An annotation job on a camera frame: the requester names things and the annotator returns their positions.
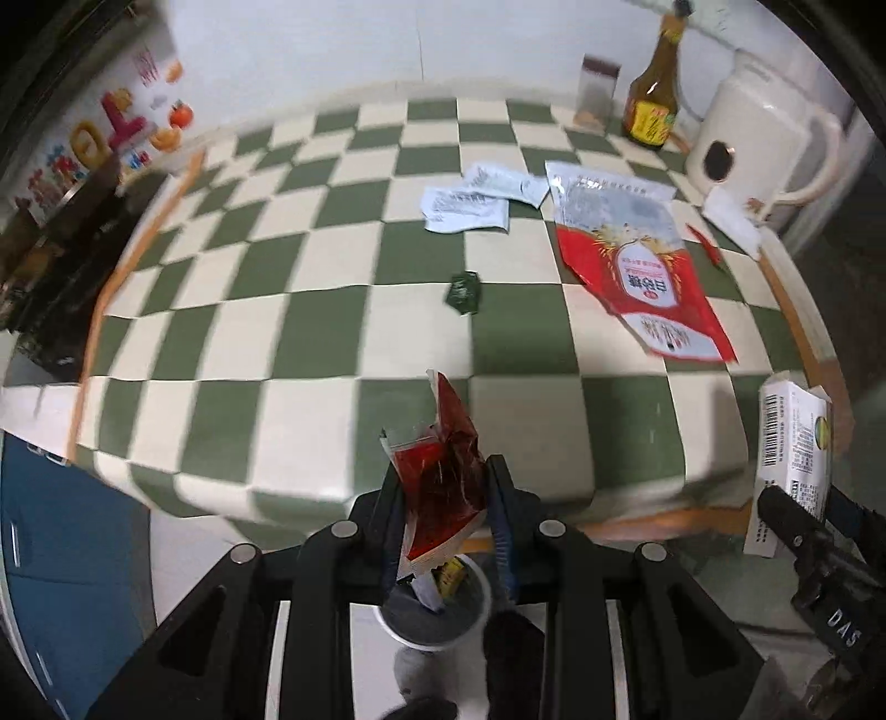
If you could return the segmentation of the white receipt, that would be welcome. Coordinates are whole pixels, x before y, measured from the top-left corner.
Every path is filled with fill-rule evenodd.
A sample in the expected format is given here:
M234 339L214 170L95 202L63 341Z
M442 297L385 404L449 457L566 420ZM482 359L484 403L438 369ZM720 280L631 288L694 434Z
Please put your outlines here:
M475 229L509 228L509 203L455 188L426 188L420 198L425 229L435 234L455 234Z
M545 177L491 162L473 163L464 174L462 187L485 197L507 199L533 208L539 208L550 193L550 185Z

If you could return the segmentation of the black stove pot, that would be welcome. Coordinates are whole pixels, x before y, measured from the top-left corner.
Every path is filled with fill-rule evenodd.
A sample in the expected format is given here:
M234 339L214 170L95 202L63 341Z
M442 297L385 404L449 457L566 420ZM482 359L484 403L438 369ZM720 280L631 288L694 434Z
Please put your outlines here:
M120 178L112 155L65 192L42 227L19 207L2 231L2 329L49 378L80 378L97 296L110 279L165 171Z

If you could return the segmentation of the red sauce packet wrapper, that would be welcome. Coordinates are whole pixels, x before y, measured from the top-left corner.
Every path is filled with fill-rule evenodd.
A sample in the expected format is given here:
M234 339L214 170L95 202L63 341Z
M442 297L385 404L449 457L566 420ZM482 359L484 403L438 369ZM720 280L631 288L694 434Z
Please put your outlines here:
M434 421L402 440L380 435L404 495L401 579L417 578L455 557L490 506L485 459L466 405L443 373L431 371L428 383Z

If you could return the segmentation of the small green wrapper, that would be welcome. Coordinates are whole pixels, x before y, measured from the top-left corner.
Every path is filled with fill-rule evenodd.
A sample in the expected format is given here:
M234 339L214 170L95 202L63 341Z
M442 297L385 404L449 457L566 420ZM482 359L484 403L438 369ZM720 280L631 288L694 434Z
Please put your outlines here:
M482 280L476 271L463 271L452 276L445 303L460 315L475 315L482 300Z

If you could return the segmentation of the red white sugar bag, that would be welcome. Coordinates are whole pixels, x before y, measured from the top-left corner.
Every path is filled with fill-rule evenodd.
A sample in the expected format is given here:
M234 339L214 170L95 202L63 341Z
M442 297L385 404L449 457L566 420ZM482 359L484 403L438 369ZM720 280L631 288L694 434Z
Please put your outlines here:
M605 311L662 357L731 363L670 203L675 188L548 161L560 256Z

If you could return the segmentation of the white paper scrap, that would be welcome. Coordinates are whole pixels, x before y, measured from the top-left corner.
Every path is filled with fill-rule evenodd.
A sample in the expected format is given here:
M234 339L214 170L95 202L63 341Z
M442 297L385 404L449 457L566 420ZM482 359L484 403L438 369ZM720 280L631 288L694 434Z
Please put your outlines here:
M713 186L701 206L701 216L727 235L742 252L754 261L760 260L760 229L746 217L740 205L722 186Z

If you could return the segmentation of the white medicine box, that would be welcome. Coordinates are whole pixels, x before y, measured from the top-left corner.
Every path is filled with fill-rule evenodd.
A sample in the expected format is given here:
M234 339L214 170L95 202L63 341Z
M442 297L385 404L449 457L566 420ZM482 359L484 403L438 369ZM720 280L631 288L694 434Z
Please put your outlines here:
M778 548L757 510L761 492L778 486L821 521L831 487L831 398L795 371L770 375L759 390L759 453L743 553L773 558Z

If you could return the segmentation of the brown sauce bottle yellow label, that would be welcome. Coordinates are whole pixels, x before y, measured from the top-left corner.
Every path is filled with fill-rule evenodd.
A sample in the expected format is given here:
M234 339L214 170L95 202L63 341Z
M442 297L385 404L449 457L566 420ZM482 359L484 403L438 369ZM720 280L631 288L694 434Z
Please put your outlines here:
M670 140L679 112L679 45L692 12L694 6L688 0L673 3L661 19L652 59L629 85L622 129L629 140L650 150L661 150Z

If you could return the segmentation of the small red wrapper strip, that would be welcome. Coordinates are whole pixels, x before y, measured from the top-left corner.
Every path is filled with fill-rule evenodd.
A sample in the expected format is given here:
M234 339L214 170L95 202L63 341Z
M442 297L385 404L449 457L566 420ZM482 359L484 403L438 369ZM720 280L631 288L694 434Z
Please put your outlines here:
M700 229L694 227L694 225L686 225L686 229L701 244L701 248L703 248L707 258L709 258L710 264L713 267L717 267L718 270L727 271L727 264L725 264L724 257L718 246L715 246L713 241L705 233L701 233Z

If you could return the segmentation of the white electric kettle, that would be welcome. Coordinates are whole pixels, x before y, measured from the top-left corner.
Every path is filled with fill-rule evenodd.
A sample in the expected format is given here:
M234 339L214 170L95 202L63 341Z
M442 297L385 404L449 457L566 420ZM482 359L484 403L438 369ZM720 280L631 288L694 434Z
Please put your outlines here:
M823 161L805 186L790 189L814 129L825 140ZM703 195L722 189L749 219L763 222L777 205L802 207L823 195L837 178L843 142L837 116L741 49L701 121L686 177Z

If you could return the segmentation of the white receipt right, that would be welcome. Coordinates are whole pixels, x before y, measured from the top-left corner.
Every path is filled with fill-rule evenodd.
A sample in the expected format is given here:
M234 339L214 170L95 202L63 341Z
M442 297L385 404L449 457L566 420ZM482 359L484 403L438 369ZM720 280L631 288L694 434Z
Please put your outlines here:
M485 197L507 199L533 208L539 208L550 193L550 185L545 177L491 162L473 163L464 174L462 187Z

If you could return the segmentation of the clear jar brown lid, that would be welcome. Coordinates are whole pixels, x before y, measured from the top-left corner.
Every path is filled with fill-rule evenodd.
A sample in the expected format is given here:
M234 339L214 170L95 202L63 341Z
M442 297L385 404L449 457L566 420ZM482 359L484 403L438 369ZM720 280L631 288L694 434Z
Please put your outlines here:
M585 55L581 64L574 123L584 129L603 131L614 108L614 91L620 66L610 60Z

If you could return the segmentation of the green white checkered mat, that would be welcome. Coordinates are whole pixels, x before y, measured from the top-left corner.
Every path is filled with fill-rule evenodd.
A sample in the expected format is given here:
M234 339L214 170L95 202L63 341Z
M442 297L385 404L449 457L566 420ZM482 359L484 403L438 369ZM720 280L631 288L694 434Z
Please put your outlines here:
M551 205L515 205L506 231L426 231L426 188L548 161L676 189L734 362L650 354L566 267ZM805 368L760 267L724 243L718 270L686 229L719 240L680 153L584 132L561 106L439 97L281 120L213 142L169 188L97 309L68 455L173 515L329 521L382 483L383 432L431 423L431 371L517 485L587 521L738 506L760 385ZM445 303L463 271L482 280L475 315Z

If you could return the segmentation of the white receipt left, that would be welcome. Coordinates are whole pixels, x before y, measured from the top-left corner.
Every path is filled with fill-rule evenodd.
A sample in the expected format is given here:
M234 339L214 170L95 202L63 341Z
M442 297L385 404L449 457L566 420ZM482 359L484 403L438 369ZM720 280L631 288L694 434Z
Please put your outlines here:
M509 203L455 188L426 188L420 198L425 229L435 234L455 234L475 229L509 228Z

